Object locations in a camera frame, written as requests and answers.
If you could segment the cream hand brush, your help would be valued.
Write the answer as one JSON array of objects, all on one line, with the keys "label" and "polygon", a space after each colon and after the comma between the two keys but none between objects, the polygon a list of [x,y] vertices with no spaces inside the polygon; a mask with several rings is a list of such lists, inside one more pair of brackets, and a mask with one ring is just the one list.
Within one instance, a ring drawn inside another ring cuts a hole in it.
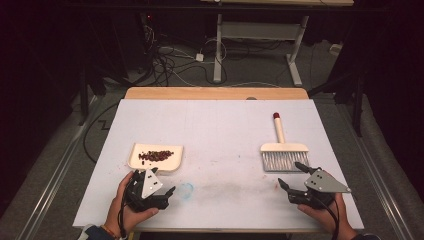
[{"label": "cream hand brush", "polygon": [[273,113],[277,142],[265,143],[260,147],[263,167],[266,172],[297,172],[295,163],[309,165],[309,149],[302,143],[288,143],[285,140],[281,117]]}]

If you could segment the white table frame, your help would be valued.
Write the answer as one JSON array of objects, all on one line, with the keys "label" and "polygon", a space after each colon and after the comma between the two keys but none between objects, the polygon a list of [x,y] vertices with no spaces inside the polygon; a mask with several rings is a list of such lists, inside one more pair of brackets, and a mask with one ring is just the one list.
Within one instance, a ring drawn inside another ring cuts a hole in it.
[{"label": "white table frame", "polygon": [[[229,7],[231,4],[239,7],[248,7],[249,5],[276,7],[305,7],[308,10],[313,8],[335,8],[352,7],[354,0],[202,0],[203,2],[212,2],[217,7]],[[217,14],[216,22],[216,42],[214,58],[214,83],[222,83],[224,76],[222,65],[227,49],[222,42],[223,39],[250,39],[250,40],[278,40],[293,41],[294,47],[290,54],[285,56],[287,67],[295,87],[303,85],[296,58],[300,49],[301,42],[309,21],[309,14],[303,14],[298,23],[271,23],[249,20],[227,21],[222,13]]]}]

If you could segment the person's left hand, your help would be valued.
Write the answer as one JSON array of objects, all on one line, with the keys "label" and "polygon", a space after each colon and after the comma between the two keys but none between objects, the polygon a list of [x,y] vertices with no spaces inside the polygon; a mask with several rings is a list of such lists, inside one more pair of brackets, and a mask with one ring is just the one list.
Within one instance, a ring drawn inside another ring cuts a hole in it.
[{"label": "person's left hand", "polygon": [[124,190],[133,172],[130,171],[120,182],[116,196],[113,198],[103,228],[113,237],[121,237],[121,227],[129,233],[139,223],[155,216],[159,210],[150,208],[144,212],[133,212],[129,207],[121,208]]}]

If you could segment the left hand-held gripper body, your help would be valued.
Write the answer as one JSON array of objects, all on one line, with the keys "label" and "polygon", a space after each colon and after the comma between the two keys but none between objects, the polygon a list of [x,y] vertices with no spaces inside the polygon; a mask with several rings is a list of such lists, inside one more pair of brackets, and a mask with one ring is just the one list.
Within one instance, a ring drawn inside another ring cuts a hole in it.
[{"label": "left hand-held gripper body", "polygon": [[169,202],[164,200],[164,195],[155,194],[162,186],[162,182],[150,169],[135,170],[124,190],[124,203],[134,212],[150,208],[164,210]]}]

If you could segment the person's right hand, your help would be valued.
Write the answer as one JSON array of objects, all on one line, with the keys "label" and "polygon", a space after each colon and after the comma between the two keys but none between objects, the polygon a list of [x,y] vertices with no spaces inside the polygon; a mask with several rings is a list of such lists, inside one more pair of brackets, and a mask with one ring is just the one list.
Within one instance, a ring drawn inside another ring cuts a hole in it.
[{"label": "person's right hand", "polygon": [[334,202],[329,206],[332,213],[328,210],[313,209],[304,204],[299,204],[297,209],[315,219],[328,233],[334,233],[334,229],[338,227],[340,223],[348,223],[346,206],[341,193],[335,194]]}]

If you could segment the cream plastic dustpan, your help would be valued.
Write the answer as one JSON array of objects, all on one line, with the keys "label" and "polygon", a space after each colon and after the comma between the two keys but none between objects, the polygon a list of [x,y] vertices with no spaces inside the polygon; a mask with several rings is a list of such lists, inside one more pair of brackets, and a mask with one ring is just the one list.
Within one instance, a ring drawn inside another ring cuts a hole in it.
[{"label": "cream plastic dustpan", "polygon": [[[164,173],[174,172],[179,168],[181,164],[183,149],[184,147],[179,145],[154,145],[154,144],[135,143],[129,153],[127,164],[130,168],[134,170],[146,170],[146,169],[158,167],[159,172],[164,172]],[[174,153],[174,155],[164,161],[155,162],[155,163],[146,164],[146,165],[143,165],[141,161],[138,159],[138,155],[142,152],[164,151],[164,150],[170,150]]]}]

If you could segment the black metal stand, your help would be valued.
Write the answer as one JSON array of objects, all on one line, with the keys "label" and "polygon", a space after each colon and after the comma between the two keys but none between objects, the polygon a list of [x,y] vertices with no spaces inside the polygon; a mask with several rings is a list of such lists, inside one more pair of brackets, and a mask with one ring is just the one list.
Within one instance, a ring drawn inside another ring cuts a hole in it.
[{"label": "black metal stand", "polygon": [[362,98],[364,89],[364,66],[356,64],[346,70],[337,72],[333,70],[327,81],[307,91],[312,97],[321,92],[333,92],[336,104],[352,105],[351,123],[358,137],[361,133]]},{"label": "black metal stand", "polygon": [[79,74],[80,83],[80,110],[81,118],[79,125],[82,126],[89,115],[89,92],[95,96],[104,96],[106,87],[103,83],[103,76],[96,65],[84,64]]}]

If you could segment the pile of red beans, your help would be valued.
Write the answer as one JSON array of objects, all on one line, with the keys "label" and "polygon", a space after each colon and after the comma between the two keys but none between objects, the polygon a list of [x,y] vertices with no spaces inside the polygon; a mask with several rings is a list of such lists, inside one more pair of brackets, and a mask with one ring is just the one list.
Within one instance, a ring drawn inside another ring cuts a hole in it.
[{"label": "pile of red beans", "polygon": [[147,151],[147,152],[140,153],[138,155],[138,159],[141,161],[143,165],[146,165],[146,164],[152,164],[155,162],[164,161],[173,155],[174,153],[170,150]]}]

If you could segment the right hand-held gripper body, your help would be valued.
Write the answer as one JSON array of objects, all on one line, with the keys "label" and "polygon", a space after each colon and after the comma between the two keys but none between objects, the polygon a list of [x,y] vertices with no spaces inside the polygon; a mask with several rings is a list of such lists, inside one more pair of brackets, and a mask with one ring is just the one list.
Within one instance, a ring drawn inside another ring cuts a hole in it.
[{"label": "right hand-held gripper body", "polygon": [[351,189],[336,180],[324,170],[316,170],[304,182],[305,191],[288,189],[287,195],[290,203],[304,204],[313,209],[320,210],[329,207],[336,193],[350,193]]}]

